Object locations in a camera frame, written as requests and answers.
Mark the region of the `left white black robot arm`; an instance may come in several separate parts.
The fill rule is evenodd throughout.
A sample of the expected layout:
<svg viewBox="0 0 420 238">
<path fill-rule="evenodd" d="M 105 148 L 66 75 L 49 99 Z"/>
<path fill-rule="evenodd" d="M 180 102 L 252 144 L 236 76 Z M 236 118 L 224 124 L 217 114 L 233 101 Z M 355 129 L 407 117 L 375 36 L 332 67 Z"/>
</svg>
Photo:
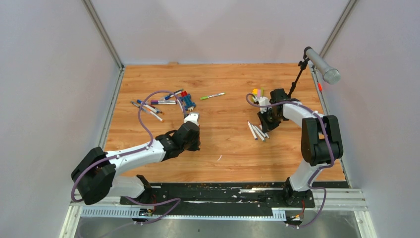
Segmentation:
<svg viewBox="0 0 420 238">
<path fill-rule="evenodd" d="M 74 202 L 95 204 L 108 196 L 130 197 L 138 204 L 148 204 L 152 192 L 142 176 L 124 177 L 122 174 L 134 168 L 176 158 L 184 151 L 198 151 L 200 127 L 187 121 L 178 130 L 169 131 L 138 146 L 104 151 L 91 149 L 71 173 L 74 186 L 71 199 Z"/>
</svg>

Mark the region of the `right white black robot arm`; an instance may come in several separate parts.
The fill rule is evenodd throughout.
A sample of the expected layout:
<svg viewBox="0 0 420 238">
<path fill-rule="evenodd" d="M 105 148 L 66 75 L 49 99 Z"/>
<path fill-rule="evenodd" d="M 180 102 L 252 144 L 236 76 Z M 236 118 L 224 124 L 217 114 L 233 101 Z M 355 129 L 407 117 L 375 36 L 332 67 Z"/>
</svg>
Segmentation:
<svg viewBox="0 0 420 238">
<path fill-rule="evenodd" d="M 262 132 L 268 133 L 284 121 L 292 121 L 301 128 L 302 161 L 295 173 L 284 184 L 283 200 L 295 207 L 306 199 L 314 180 L 322 170 L 331 168 L 343 156 L 338 118 L 325 116 L 289 97 L 284 89 L 271 91 L 270 98 L 253 96 L 259 107 L 258 117 Z"/>
</svg>

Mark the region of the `white pen body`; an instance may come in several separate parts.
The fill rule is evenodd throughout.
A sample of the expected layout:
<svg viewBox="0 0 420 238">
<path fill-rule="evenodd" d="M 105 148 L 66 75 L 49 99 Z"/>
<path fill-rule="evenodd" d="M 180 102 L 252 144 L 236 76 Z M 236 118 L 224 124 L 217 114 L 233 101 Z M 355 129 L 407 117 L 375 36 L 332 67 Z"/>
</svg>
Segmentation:
<svg viewBox="0 0 420 238">
<path fill-rule="evenodd" d="M 249 121 L 247 121 L 247 123 L 248 123 L 248 127 L 249 127 L 249 129 L 250 129 L 250 131 L 251 131 L 251 133 L 253 135 L 254 140 L 257 140 L 258 137 L 256 135 L 256 132 L 254 131 L 254 128 L 253 128 L 252 124 Z"/>
</svg>

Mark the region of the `green capped white pen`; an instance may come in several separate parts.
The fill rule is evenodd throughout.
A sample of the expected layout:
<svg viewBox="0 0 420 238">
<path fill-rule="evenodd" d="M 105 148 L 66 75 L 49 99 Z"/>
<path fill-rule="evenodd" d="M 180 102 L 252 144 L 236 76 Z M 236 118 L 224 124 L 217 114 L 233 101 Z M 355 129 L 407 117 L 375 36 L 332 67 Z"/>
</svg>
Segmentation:
<svg viewBox="0 0 420 238">
<path fill-rule="evenodd" d="M 202 101 L 202 100 L 206 100 L 206 99 L 209 99 L 209 98 L 219 97 L 219 96 L 223 96 L 225 94 L 226 94 L 225 92 L 222 92 L 222 93 L 217 93 L 217 94 L 213 94 L 213 95 L 209 95 L 209 96 L 204 96 L 204 97 L 201 97 L 200 100 Z"/>
</svg>

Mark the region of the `black capped pen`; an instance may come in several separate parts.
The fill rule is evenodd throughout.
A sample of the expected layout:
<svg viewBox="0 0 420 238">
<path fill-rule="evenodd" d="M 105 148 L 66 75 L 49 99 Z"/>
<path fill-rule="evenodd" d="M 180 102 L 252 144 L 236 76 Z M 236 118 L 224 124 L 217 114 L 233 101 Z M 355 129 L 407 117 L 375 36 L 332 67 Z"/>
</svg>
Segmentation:
<svg viewBox="0 0 420 238">
<path fill-rule="evenodd" d="M 266 132 L 263 132 L 262 125 L 259 125 L 261 133 L 265 136 L 265 138 L 269 138 L 269 135 Z"/>
</svg>

